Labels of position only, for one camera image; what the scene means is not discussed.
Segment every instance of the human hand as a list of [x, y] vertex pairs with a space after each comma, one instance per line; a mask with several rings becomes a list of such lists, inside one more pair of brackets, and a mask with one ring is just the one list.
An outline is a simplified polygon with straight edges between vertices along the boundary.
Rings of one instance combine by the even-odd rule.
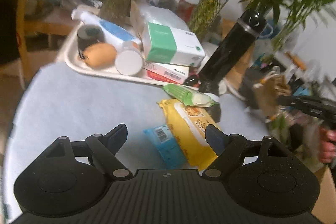
[[336, 147], [330, 141], [336, 141], [336, 130], [327, 130], [323, 126], [320, 130], [320, 153], [319, 161], [323, 164], [332, 162], [336, 157]]

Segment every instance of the green package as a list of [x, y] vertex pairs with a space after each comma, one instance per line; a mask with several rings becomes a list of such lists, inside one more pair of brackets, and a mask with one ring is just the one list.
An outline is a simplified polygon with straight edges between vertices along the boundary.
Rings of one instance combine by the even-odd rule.
[[167, 84], [163, 87], [169, 95], [180, 100], [186, 106], [210, 107], [218, 104], [211, 99], [209, 95], [198, 92], [197, 90], [189, 89], [185, 86], [176, 84]]

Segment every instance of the white tray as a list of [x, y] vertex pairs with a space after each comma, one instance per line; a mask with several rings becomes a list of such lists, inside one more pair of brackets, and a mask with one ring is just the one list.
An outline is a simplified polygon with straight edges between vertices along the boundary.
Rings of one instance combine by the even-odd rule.
[[74, 71], [92, 76], [107, 77], [113, 79], [120, 79], [132, 82], [147, 83], [153, 85], [167, 85], [167, 82], [162, 82], [154, 80], [147, 76], [147, 70], [142, 69], [135, 76], [121, 75], [117, 69], [112, 66], [106, 69], [94, 70], [87, 66], [78, 56], [78, 47], [77, 47], [77, 30], [83, 23], [80, 23], [75, 27], [72, 32], [65, 39], [65, 50], [64, 50], [64, 60], [67, 65], [72, 68]]

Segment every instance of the black bottle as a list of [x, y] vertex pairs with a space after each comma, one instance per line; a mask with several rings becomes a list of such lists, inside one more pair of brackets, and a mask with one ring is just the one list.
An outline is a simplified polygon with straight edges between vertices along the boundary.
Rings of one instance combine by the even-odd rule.
[[219, 83], [239, 61], [266, 26], [263, 15], [248, 9], [199, 72], [201, 80]]

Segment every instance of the ridged black panel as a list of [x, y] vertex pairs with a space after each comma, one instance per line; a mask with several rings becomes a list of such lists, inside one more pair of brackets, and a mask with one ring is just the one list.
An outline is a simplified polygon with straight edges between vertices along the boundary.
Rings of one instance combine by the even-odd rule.
[[320, 223], [310, 213], [271, 218], [236, 204], [218, 181], [202, 179], [196, 170], [139, 170], [127, 181], [114, 182], [92, 208], [63, 218], [24, 213], [14, 224], [265, 224]]

